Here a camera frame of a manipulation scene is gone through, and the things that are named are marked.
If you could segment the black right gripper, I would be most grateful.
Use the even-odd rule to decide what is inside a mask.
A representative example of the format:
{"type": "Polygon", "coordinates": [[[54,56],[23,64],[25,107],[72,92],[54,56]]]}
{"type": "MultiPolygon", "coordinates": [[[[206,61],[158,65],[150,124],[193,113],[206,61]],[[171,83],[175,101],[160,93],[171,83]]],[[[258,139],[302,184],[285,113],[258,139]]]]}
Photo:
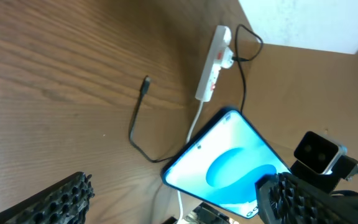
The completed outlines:
{"type": "Polygon", "coordinates": [[[341,156],[332,167],[330,174],[317,174],[299,161],[296,161],[290,170],[299,179],[329,194],[334,191],[341,179],[349,181],[358,174],[358,161],[348,156],[341,156]]]}

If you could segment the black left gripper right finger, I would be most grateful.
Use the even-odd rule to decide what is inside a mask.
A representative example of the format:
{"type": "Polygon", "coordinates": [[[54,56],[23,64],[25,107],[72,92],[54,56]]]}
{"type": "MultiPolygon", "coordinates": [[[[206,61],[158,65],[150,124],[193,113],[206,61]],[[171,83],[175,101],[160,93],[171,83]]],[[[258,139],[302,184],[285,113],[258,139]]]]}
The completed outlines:
{"type": "Polygon", "coordinates": [[[263,176],[255,189],[264,223],[358,224],[358,192],[327,194],[287,172],[263,176]]]}

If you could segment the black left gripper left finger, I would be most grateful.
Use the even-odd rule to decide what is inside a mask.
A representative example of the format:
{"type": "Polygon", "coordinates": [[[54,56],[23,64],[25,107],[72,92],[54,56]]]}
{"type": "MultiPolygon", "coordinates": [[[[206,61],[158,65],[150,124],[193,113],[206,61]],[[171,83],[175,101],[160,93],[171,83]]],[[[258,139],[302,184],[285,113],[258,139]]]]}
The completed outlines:
{"type": "Polygon", "coordinates": [[[0,224],[84,224],[94,197],[91,177],[75,172],[0,212],[0,224]]]}

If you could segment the blue Samsung smartphone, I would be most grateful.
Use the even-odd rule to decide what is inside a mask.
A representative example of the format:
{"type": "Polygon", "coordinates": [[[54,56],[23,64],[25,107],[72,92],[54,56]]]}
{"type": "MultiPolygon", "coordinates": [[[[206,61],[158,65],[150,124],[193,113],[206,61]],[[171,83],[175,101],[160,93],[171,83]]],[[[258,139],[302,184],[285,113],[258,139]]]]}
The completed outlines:
{"type": "Polygon", "coordinates": [[[163,183],[231,213],[258,214],[255,184],[289,167],[250,121],[221,108],[163,168],[163,183]]]}

